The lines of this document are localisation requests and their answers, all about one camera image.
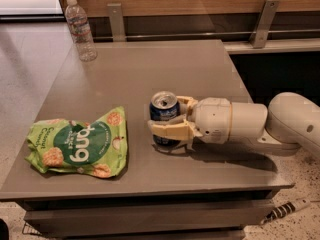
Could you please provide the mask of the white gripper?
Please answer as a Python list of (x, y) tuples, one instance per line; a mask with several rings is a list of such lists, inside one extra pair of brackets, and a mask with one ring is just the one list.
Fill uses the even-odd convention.
[(149, 120), (152, 135), (178, 144), (164, 146), (154, 142), (153, 147), (162, 154), (186, 154), (193, 151), (193, 140), (198, 137), (205, 143), (223, 144), (231, 128), (231, 103), (225, 98), (205, 98), (197, 101), (190, 96), (178, 96), (180, 114), (169, 121)]

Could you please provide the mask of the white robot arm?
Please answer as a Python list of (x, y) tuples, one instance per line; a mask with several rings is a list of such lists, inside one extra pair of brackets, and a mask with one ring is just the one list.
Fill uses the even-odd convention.
[(320, 107), (299, 94), (280, 93), (267, 106), (213, 97), (174, 100), (180, 114), (166, 121), (149, 120), (152, 134), (184, 143), (195, 138), (210, 144), (240, 142), (282, 156), (303, 148), (320, 156)]

